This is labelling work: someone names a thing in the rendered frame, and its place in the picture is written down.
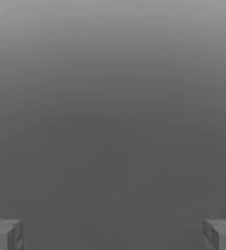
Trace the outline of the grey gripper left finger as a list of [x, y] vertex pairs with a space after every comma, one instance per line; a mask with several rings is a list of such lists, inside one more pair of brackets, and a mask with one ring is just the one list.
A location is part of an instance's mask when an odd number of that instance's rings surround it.
[[0, 250], [24, 250], [24, 221], [0, 219]]

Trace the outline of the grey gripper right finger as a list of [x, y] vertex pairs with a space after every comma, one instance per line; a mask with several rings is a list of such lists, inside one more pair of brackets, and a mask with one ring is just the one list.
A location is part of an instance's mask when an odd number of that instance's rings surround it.
[[203, 220], [205, 250], [226, 250], [226, 219]]

